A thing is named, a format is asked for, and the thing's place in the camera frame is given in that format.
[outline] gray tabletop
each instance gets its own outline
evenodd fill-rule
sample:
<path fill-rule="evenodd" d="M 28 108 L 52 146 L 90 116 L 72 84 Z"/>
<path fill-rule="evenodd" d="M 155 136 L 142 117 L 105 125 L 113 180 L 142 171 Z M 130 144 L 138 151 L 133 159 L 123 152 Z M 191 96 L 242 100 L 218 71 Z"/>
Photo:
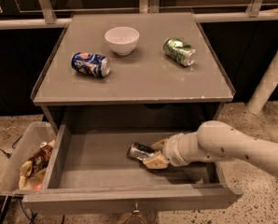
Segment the gray tabletop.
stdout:
<path fill-rule="evenodd" d="M 137 48 L 120 57 L 104 34 L 117 26 L 140 33 Z M 184 67 L 167 57 L 162 46 L 179 37 L 197 50 L 196 62 Z M 105 55 L 110 74 L 84 76 L 71 66 L 74 53 Z M 190 13 L 78 14 L 34 98 L 36 105 L 148 104 L 231 101 L 233 94 Z"/>

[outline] green can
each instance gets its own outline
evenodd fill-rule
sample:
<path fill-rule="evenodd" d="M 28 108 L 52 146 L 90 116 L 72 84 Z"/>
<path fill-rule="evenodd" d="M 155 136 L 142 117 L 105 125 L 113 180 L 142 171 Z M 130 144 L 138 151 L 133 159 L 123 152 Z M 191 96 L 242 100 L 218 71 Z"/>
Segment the green can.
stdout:
<path fill-rule="evenodd" d="M 196 50 L 179 38 L 168 38 L 163 49 L 166 55 L 184 66 L 191 66 L 195 62 Z"/>

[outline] blue can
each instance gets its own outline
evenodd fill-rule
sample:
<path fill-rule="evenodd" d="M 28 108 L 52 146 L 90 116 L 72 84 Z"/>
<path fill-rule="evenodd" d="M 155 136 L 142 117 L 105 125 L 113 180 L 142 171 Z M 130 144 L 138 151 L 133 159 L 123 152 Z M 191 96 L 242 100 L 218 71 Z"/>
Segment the blue can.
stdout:
<path fill-rule="evenodd" d="M 110 73 L 109 60 L 99 54 L 78 52 L 72 57 L 72 67 L 80 73 L 98 78 L 106 77 Z"/>

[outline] floor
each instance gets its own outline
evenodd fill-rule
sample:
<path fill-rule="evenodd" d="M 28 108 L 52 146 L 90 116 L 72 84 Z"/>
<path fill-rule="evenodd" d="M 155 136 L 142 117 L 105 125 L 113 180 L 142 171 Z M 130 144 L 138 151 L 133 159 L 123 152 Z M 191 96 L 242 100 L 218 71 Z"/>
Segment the floor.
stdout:
<path fill-rule="evenodd" d="M 12 144 L 29 123 L 42 116 L 0 117 L 0 148 L 11 153 Z M 268 102 L 260 114 L 248 112 L 243 103 L 226 104 L 219 120 L 255 138 L 278 143 L 278 102 Z M 8 159 L 0 152 L 0 178 Z M 241 188 L 243 197 L 225 210 L 195 210 L 132 214 L 65 216 L 64 223 L 177 224 L 177 223 L 278 223 L 278 179 L 244 161 L 221 162 L 230 187 Z M 63 217 L 38 215 L 35 223 L 62 223 Z M 4 223 L 29 223 L 18 200 L 13 200 Z"/>

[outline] white pole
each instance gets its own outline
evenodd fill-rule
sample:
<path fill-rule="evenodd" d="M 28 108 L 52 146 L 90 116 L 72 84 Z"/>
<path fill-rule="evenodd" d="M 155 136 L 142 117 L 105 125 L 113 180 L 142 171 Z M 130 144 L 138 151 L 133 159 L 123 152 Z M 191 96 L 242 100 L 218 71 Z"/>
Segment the white pole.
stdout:
<path fill-rule="evenodd" d="M 247 104 L 250 112 L 258 114 L 278 85 L 278 51 Z"/>

